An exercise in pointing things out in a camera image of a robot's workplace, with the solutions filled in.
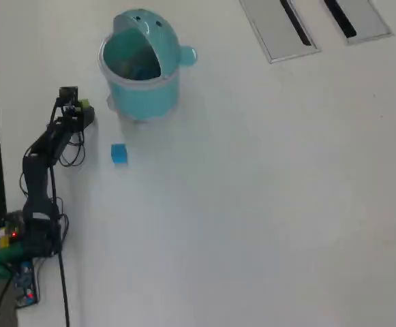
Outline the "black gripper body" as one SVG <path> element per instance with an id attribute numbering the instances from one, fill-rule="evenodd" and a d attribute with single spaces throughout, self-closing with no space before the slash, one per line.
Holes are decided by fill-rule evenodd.
<path id="1" fill-rule="evenodd" d="M 56 127 L 71 134 L 82 133 L 83 120 L 76 116 L 60 116 L 56 119 Z"/>

